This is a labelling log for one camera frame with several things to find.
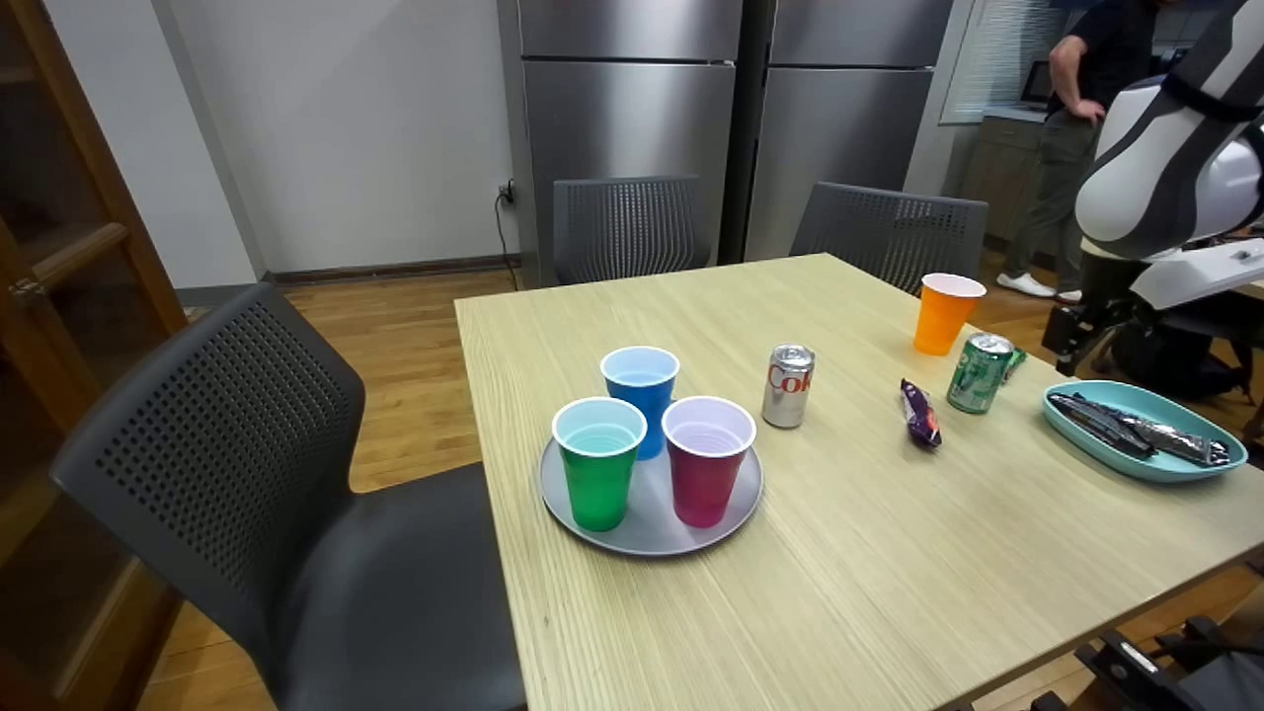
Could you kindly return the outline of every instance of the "electrical outlet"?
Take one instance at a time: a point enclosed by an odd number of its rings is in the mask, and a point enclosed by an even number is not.
[[[497,190],[497,200],[501,200],[501,204],[513,204],[513,200],[518,200],[518,190],[504,182],[504,187]]]

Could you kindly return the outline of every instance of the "refrigerator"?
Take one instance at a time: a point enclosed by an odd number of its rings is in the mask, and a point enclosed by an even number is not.
[[[526,286],[554,286],[555,204],[604,178],[688,182],[720,252],[741,0],[501,0]]]
[[[947,0],[774,0],[746,258],[782,258],[814,182],[901,190]]]

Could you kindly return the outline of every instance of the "orange cup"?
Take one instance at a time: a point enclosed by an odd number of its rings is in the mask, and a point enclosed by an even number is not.
[[[918,275],[918,308],[917,308],[917,350],[945,356],[957,343],[962,321],[976,316],[988,287],[961,274],[928,274]]]

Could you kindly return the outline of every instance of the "plate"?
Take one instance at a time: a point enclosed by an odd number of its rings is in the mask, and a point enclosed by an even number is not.
[[[622,522],[606,533],[589,533],[568,515],[563,462],[555,441],[550,441],[541,460],[541,502],[562,528],[568,528],[571,536],[595,549],[606,549],[620,556],[688,556],[728,541],[754,519],[763,502],[763,469],[750,450],[741,460],[735,494],[728,499],[728,515],[712,528],[689,528],[671,510],[671,462],[662,450],[656,460],[635,462]]]
[[[1065,420],[1058,407],[1049,407],[1046,394],[1053,393],[1078,393],[1084,400],[1098,400],[1113,410],[1129,410],[1129,414],[1140,414],[1140,420],[1153,420],[1153,423],[1170,423],[1184,433],[1196,433],[1196,439],[1216,439],[1229,445],[1229,460],[1220,465],[1196,465],[1196,462],[1184,462],[1184,460],[1171,460],[1166,450],[1150,456],[1150,460],[1132,460],[1125,450],[1113,450],[1111,441],[1103,441],[1098,433],[1080,431],[1075,420]],[[1065,385],[1053,385],[1046,389],[1044,394],[1044,420],[1065,433],[1078,450],[1092,456],[1098,462],[1107,462],[1111,469],[1117,476],[1129,476],[1129,477],[1146,477],[1146,481],[1199,481],[1199,477],[1223,477],[1229,469],[1242,465],[1248,462],[1248,445],[1238,439],[1233,439],[1223,428],[1199,420],[1196,410],[1158,394],[1158,393],[1146,393],[1146,389],[1132,389],[1132,385],[1123,385],[1123,378],[1065,378]]]

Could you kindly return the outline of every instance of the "green can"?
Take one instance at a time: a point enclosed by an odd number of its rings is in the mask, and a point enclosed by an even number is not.
[[[961,364],[947,385],[947,403],[957,410],[984,414],[991,407],[997,385],[1008,378],[1012,364],[1016,364],[1016,343],[1008,336],[976,332],[961,346]]]

